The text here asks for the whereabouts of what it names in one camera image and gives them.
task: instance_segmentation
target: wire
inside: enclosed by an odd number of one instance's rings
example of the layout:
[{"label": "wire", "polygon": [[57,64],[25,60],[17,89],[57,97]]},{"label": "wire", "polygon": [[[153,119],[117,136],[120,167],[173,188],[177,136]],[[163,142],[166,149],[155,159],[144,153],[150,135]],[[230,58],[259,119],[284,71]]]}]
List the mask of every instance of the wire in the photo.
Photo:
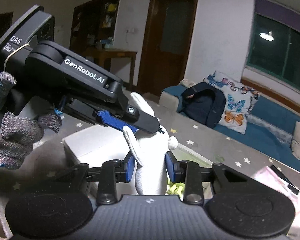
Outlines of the wire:
[{"label": "wire", "polygon": [[7,58],[6,58],[6,60],[4,61],[4,64],[3,64],[3,71],[6,71],[6,65],[7,65],[7,62],[8,62],[8,60],[9,60],[9,58],[10,58],[13,54],[17,53],[19,50],[23,49],[25,46],[30,46],[30,44],[29,44],[29,43],[23,44],[20,48],[17,48],[17,49],[16,49],[15,51],[13,51],[9,56],[7,56]]}]

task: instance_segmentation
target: ceiling light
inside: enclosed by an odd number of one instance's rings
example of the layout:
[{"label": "ceiling light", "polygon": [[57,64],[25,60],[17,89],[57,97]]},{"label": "ceiling light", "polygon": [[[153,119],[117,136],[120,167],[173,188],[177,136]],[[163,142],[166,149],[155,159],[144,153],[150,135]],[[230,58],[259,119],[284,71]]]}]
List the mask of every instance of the ceiling light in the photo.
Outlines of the ceiling light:
[{"label": "ceiling light", "polygon": [[272,36],[272,32],[267,33],[260,33],[259,36],[267,41],[273,41],[274,37]]}]

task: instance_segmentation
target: wall outlet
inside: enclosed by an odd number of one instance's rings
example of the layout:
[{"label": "wall outlet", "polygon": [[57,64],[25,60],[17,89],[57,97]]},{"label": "wall outlet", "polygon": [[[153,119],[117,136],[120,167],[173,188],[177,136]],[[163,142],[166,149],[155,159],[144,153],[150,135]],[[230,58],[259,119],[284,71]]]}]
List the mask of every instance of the wall outlet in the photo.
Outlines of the wall outlet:
[{"label": "wall outlet", "polygon": [[136,33],[137,29],[136,28],[128,28],[127,33]]}]

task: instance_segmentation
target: glove finger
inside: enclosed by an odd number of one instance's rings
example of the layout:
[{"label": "glove finger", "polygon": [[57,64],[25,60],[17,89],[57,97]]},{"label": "glove finger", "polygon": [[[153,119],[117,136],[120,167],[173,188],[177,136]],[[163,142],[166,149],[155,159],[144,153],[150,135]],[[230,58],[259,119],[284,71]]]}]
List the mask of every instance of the glove finger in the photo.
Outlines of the glove finger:
[{"label": "glove finger", "polygon": [[62,125],[62,119],[53,111],[49,114],[39,116],[38,123],[43,129],[51,129],[55,133],[58,133]]},{"label": "glove finger", "polygon": [[140,94],[132,92],[131,98],[135,102],[137,108],[149,115],[154,116],[153,109],[151,108],[151,106],[149,106],[149,104],[144,100],[144,98]]},{"label": "glove finger", "polygon": [[16,170],[23,164],[24,158],[16,159],[6,155],[0,154],[0,167],[7,168],[9,170]]},{"label": "glove finger", "polygon": [[137,163],[143,167],[143,163],[140,158],[144,155],[144,152],[140,148],[140,145],[138,141],[136,140],[136,137],[133,134],[133,131],[128,126],[124,126],[122,128],[123,136],[127,141],[127,144],[129,146],[129,149],[136,159]]},{"label": "glove finger", "polygon": [[29,155],[33,150],[33,144],[23,145],[17,142],[4,140],[0,135],[0,154],[13,157],[23,158]]},{"label": "glove finger", "polygon": [[40,141],[44,134],[44,129],[36,120],[16,116],[10,112],[4,115],[0,131],[4,139],[21,144],[33,144]]},{"label": "glove finger", "polygon": [[7,72],[0,72],[0,100],[5,98],[11,88],[16,84],[16,80]]}]

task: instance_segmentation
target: stuffed rabbit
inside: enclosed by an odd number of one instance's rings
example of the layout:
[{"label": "stuffed rabbit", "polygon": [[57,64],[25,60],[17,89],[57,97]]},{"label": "stuffed rabbit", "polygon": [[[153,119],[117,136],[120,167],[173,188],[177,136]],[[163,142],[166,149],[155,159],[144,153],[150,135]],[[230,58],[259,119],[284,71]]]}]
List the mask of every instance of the stuffed rabbit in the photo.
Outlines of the stuffed rabbit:
[{"label": "stuffed rabbit", "polygon": [[[137,93],[131,93],[137,108],[154,116],[154,111]],[[123,135],[130,151],[137,161],[135,174],[136,190],[139,195],[164,195],[167,190],[165,154],[178,146],[177,139],[169,137],[167,130],[160,125],[158,132],[148,134],[138,130],[133,134],[128,126],[123,127]]]}]

